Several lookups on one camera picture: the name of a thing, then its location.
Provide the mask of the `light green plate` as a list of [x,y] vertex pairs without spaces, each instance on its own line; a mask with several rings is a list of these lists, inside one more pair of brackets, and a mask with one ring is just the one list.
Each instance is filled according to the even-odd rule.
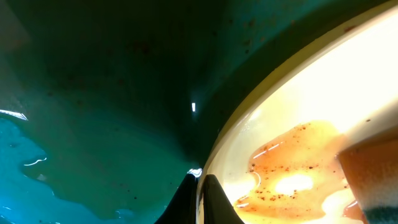
[[397,2],[342,23],[291,56],[239,105],[198,186],[214,174],[244,223],[368,223],[338,154],[397,133]]

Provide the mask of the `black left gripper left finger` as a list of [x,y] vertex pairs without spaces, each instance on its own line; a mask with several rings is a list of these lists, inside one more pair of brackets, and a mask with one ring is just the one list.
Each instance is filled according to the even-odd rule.
[[198,179],[187,174],[155,224],[195,224]]

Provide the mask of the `green yellow sponge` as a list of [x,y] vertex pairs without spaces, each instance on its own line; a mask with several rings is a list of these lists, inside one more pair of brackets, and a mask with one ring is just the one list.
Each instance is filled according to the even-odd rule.
[[397,133],[353,144],[338,160],[368,223],[397,223]]

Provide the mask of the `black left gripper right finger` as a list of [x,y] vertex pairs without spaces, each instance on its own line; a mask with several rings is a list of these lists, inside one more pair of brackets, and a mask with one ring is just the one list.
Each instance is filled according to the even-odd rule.
[[244,224],[214,174],[206,175],[202,189],[204,224]]

